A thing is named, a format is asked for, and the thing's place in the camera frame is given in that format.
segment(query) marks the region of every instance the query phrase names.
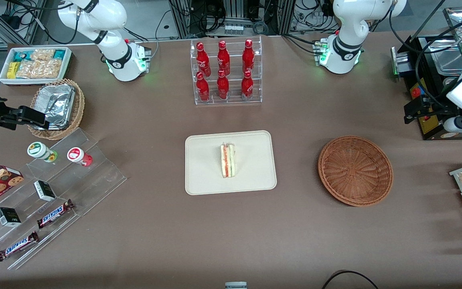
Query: snickers bar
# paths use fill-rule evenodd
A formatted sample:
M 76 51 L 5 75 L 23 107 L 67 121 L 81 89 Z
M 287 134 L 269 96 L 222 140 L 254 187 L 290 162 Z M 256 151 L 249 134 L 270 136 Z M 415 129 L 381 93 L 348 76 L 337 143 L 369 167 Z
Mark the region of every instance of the snickers bar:
M 15 243 L 14 245 L 8 247 L 6 250 L 0 251 L 0 262 L 2 260 L 5 260 L 8 258 L 9 255 L 23 249 L 24 247 L 32 244 L 32 243 L 38 243 L 39 242 L 39 235 L 37 235 L 37 232 L 31 233 L 31 235 L 27 236 L 26 238 L 20 240 L 19 242 Z
M 56 208 L 53 212 L 50 212 L 47 214 L 44 218 L 40 219 L 37 221 L 38 223 L 38 228 L 42 229 L 46 225 L 52 223 L 54 220 L 56 220 L 58 217 L 61 215 L 65 214 L 68 210 L 74 208 L 74 204 L 72 201 L 69 199 L 65 203 L 63 203 L 61 206 Z

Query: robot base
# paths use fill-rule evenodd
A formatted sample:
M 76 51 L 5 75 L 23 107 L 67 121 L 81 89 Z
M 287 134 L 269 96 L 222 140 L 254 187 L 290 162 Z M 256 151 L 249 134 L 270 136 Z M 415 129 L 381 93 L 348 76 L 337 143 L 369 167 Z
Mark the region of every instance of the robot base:
M 117 69 L 111 67 L 106 61 L 110 72 L 120 81 L 131 81 L 143 73 L 149 73 L 151 50 L 146 50 L 145 47 L 136 43 L 128 43 L 128 45 L 132 49 L 132 56 L 124 64 L 124 67 Z
M 317 45 L 313 45 L 315 53 L 322 53 L 322 55 L 315 55 L 315 64 L 327 68 L 332 73 L 345 74 L 358 63 L 361 51 L 357 53 L 355 59 L 343 60 L 332 47 L 335 38 L 336 35 L 330 35 L 328 38 L 322 38 Z

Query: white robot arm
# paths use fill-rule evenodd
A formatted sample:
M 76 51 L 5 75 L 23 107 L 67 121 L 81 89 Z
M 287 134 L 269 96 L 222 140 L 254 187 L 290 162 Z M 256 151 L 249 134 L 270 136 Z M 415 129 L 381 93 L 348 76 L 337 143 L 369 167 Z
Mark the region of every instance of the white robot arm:
M 380 20 L 387 13 L 398 16 L 407 0 L 335 0 L 332 9 L 341 21 L 338 35 L 320 41 L 319 64 L 332 73 L 348 73 L 357 63 L 369 26 L 365 20 Z
M 73 0 L 60 2 L 60 20 L 97 44 L 110 72 L 120 81 L 131 81 L 149 72 L 150 50 L 127 43 L 117 29 L 126 25 L 126 10 L 115 0 Z

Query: white tray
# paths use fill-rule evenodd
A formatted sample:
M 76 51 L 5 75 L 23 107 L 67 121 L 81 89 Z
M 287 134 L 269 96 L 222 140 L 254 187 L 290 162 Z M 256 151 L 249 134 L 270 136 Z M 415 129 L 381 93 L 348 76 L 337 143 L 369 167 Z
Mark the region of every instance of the white tray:
M 55 49 L 57 51 L 65 51 L 64 58 L 62 59 L 62 66 L 60 66 L 60 71 L 58 73 L 58 77 L 56 78 L 38 78 L 38 79 L 9 79 L 7 78 L 8 66 L 10 66 L 10 62 L 13 61 L 16 53 L 23 52 L 23 51 L 33 51 L 37 48 L 40 49 Z M 8 51 L 7 58 L 5 60 L 5 64 L 1 69 L 0 73 L 0 82 L 6 85 L 36 85 L 36 84 L 46 84 L 51 83 L 53 81 L 61 80 L 64 78 L 65 73 L 67 71 L 67 67 L 69 66 L 69 60 L 71 57 L 71 50 L 64 46 L 41 46 L 41 47 L 19 47 L 19 48 L 12 48 Z
M 223 142 L 235 145 L 235 177 L 222 177 Z M 271 190 L 276 185 L 272 138 L 266 130 L 193 135 L 185 141 L 185 190 L 190 195 Z

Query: red button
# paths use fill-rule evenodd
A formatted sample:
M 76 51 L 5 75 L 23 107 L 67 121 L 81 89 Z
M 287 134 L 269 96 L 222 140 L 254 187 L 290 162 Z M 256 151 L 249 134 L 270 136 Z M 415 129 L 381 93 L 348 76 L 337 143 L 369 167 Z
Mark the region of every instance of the red button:
M 413 88 L 411 90 L 412 97 L 419 97 L 420 95 L 422 95 L 422 90 L 420 88 Z

